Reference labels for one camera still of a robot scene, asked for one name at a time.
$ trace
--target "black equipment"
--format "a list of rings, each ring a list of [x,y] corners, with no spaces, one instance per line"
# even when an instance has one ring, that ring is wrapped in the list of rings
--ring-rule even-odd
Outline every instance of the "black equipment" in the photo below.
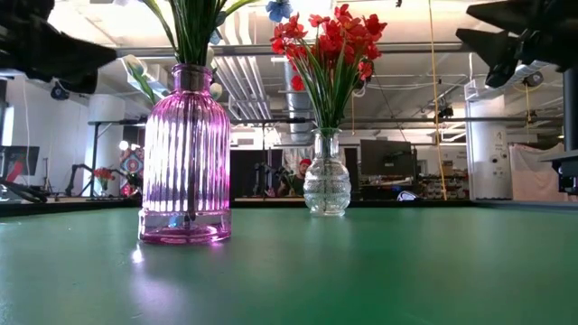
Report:
[[[30,186],[16,184],[12,181],[8,181],[6,178],[11,175],[15,168],[17,168],[17,164],[22,166],[22,171],[19,172],[19,175],[34,175],[36,173],[39,151],[40,147],[27,148],[25,146],[0,146],[0,154],[2,155],[0,185],[3,185],[23,200],[32,203],[46,202],[46,195],[38,190],[32,189]]]
[[[361,173],[415,177],[415,156],[411,143],[361,140]]]
[[[36,174],[36,165],[38,164],[38,154],[40,147],[26,147],[24,145],[0,146],[0,156],[2,157],[2,165],[0,166],[0,177],[6,178],[16,163],[21,163],[23,166],[20,175],[34,175]]]
[[[470,5],[467,14],[503,30],[458,29],[456,36],[489,65],[486,85],[497,88],[516,72],[521,61],[552,63],[559,72],[578,63],[576,0],[509,0]]]
[[[58,79],[68,91],[92,94],[98,68],[117,52],[54,29],[48,23],[53,7],[54,0],[0,0],[0,77]]]

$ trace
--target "vase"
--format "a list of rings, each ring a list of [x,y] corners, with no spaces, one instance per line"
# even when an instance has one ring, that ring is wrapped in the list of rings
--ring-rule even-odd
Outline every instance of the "vase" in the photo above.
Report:
[[[312,215],[343,216],[351,200],[350,173],[340,161],[340,129],[313,130],[315,158],[305,174],[305,203]]]
[[[229,131],[225,110],[210,96],[211,70],[179,64],[174,91],[146,123],[139,238],[187,245],[231,235]]]

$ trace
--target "computer monitor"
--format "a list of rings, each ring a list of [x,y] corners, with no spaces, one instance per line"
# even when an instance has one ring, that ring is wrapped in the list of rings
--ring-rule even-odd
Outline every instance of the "computer monitor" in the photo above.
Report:
[[[415,176],[415,158],[411,143],[361,140],[361,173]]]
[[[23,170],[20,175],[34,175],[36,173],[36,165],[38,163],[38,152],[40,147],[28,147],[26,150],[25,145],[11,145],[11,146],[0,146],[0,158],[2,162],[2,168],[0,170],[0,177],[5,178],[11,170],[14,168],[16,162],[21,162],[23,164]],[[30,171],[26,165],[26,153],[28,152],[28,166],[30,166]]]

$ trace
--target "ribbed vase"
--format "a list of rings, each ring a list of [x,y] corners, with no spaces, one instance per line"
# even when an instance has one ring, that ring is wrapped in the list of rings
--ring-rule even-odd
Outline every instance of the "ribbed vase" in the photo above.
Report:
[[[172,68],[174,92],[146,124],[139,239],[203,244],[231,235],[229,131],[225,110],[210,96],[204,67]]]

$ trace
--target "light fixture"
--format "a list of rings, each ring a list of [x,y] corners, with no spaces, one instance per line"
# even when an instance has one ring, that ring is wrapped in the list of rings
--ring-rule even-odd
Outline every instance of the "light fixture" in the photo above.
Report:
[[[273,63],[285,63],[289,61],[286,57],[273,57],[271,58],[271,62]]]
[[[121,141],[120,144],[118,144],[118,149],[122,151],[128,149],[128,142],[125,140]]]

